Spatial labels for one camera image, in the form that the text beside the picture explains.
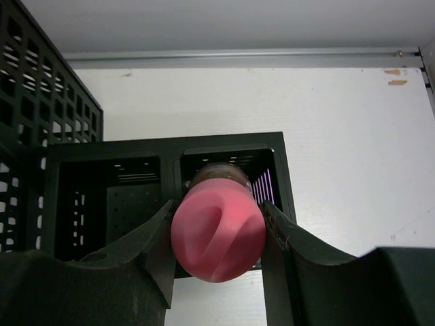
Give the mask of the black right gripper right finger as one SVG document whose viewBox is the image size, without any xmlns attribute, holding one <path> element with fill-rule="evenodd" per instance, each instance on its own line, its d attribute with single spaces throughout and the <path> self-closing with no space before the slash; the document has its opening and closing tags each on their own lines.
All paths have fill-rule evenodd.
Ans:
<svg viewBox="0 0 435 326">
<path fill-rule="evenodd" d="M 433 325 L 434 250 L 378 247 L 355 257 L 269 201 L 261 210 L 269 325 Z"/>
</svg>

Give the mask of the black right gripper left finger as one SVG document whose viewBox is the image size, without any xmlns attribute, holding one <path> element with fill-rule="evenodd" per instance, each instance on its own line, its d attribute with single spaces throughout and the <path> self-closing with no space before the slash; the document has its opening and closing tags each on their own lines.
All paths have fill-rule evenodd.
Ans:
<svg viewBox="0 0 435 326">
<path fill-rule="evenodd" d="M 168 201 L 149 221 L 80 261 L 1 254 L 2 325 L 164 325 L 175 257 Z"/>
</svg>

